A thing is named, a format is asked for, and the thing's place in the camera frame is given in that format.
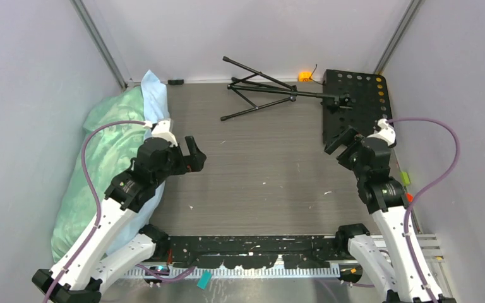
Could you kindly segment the green and blue pillowcase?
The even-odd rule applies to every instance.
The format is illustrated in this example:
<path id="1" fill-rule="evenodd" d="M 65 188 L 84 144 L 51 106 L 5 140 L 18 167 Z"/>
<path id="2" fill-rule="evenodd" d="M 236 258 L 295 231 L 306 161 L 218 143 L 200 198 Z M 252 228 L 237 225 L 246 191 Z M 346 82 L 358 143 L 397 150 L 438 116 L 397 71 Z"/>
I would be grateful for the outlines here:
<path id="1" fill-rule="evenodd" d="M 100 199 L 104 198 L 112 178 L 129 167 L 138 147 L 151 136 L 133 121 L 156 122 L 169 116 L 167 87 L 151 71 L 145 73 L 138 87 L 106 98 L 90 111 L 83 124 L 87 136 L 105 124 L 123 122 L 100 131 L 87 145 L 87 170 Z M 95 214 L 95 200 L 85 179 L 81 158 L 77 158 L 52 233 L 54 261 L 69 251 Z"/>

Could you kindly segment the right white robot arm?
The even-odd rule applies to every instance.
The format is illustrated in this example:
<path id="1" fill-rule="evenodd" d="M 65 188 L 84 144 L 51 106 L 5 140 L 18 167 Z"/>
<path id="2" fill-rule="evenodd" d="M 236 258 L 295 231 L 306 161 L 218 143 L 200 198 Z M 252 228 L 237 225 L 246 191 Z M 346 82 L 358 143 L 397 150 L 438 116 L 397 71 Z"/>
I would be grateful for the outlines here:
<path id="1" fill-rule="evenodd" d="M 358 195 L 377 224 L 388 255 L 379 251 L 361 223 L 338 228 L 336 253 L 358 261 L 382 302 L 455 302 L 443 293 L 431 274 L 412 232 L 405 189 L 390 175 L 390 147 L 394 141 L 391 127 L 368 137 L 347 127 L 326 145 L 327 154 L 341 145 L 346 147 L 337 156 L 338 163 L 354 173 Z"/>

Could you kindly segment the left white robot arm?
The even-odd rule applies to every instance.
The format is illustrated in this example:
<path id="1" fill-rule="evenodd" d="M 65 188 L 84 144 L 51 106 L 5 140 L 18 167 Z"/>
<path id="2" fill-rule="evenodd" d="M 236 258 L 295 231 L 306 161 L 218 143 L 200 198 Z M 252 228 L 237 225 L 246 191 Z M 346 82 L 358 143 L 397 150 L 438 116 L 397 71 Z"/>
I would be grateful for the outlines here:
<path id="1" fill-rule="evenodd" d="M 44 302 L 99 302 L 129 269 L 148 258 L 161 261 L 167 256 L 169 236 L 151 224 L 116 252 L 106 251 L 168 177 L 203 169 L 207 156 L 192 136 L 185 141 L 189 155 L 163 137 L 144 141 L 130 166 L 113 177 L 96 215 L 72 248 L 52 268 L 39 269 L 32 277 Z"/>

